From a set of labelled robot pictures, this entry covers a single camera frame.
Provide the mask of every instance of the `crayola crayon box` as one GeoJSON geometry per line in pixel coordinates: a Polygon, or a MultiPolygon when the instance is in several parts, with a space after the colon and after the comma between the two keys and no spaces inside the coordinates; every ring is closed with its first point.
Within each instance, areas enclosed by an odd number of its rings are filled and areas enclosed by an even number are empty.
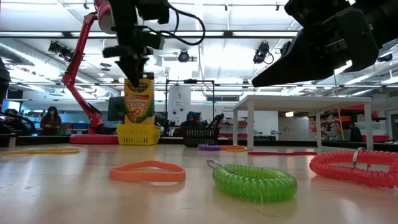
{"type": "Polygon", "coordinates": [[[154,79],[141,78],[139,87],[134,87],[128,79],[124,81],[124,102],[127,114],[124,124],[155,124],[154,79]]]}

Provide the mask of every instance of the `white table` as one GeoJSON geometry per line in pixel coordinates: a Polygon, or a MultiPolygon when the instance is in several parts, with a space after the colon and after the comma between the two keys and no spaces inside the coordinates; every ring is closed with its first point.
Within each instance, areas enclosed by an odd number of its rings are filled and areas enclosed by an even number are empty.
{"type": "Polygon", "coordinates": [[[294,111],[314,112],[316,115],[317,144],[322,146],[322,111],[341,109],[349,106],[364,105],[366,122],[366,144],[373,150],[372,98],[364,97],[325,97],[325,96],[256,96],[249,95],[234,106],[233,144],[238,144],[238,111],[248,111],[248,148],[254,146],[254,111],[294,111]]]}

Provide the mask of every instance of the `yellow basket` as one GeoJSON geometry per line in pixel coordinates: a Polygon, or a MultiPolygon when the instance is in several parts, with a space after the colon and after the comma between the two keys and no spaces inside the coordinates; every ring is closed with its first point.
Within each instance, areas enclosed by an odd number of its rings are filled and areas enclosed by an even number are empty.
{"type": "Polygon", "coordinates": [[[157,144],[160,136],[160,127],[155,125],[117,125],[119,144],[150,146],[157,144]]]}

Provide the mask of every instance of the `green coiled wristband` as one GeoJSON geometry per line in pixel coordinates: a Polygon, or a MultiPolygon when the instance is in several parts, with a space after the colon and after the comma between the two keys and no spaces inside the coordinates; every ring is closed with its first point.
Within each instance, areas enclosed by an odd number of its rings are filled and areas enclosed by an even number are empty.
{"type": "Polygon", "coordinates": [[[225,164],[214,168],[213,179],[227,194],[254,202],[282,202],[297,192],[292,175],[272,168],[225,164]]]}

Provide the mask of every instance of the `chair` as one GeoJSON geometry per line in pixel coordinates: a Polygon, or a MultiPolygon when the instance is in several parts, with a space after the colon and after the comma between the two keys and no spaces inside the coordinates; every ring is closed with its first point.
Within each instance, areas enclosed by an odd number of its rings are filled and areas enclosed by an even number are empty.
{"type": "Polygon", "coordinates": [[[59,135],[67,135],[69,128],[69,123],[62,123],[60,129],[58,130],[59,135]]]}

